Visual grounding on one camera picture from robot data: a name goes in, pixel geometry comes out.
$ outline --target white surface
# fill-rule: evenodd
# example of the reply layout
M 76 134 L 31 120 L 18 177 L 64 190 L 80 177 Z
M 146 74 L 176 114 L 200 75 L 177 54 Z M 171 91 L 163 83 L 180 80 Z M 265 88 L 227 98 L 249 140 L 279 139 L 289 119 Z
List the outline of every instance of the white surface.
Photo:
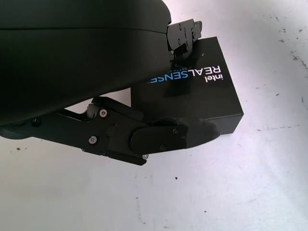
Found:
M 218 37 L 245 112 L 236 132 L 143 167 L 1 138 L 1 230 L 308 230 L 308 1 L 166 4 Z

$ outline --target black bracket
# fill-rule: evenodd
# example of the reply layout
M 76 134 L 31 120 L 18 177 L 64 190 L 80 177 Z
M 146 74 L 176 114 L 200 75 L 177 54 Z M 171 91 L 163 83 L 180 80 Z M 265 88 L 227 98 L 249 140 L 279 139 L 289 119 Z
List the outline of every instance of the black bracket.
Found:
M 185 149 L 185 125 L 147 125 L 143 114 L 106 97 L 96 97 L 86 112 L 68 110 L 0 127 L 9 139 L 37 137 L 113 159 L 143 165 L 148 154 Z
M 201 38 L 202 22 L 193 19 L 172 24 L 167 29 L 170 60 L 184 60 L 193 51 L 193 43 Z

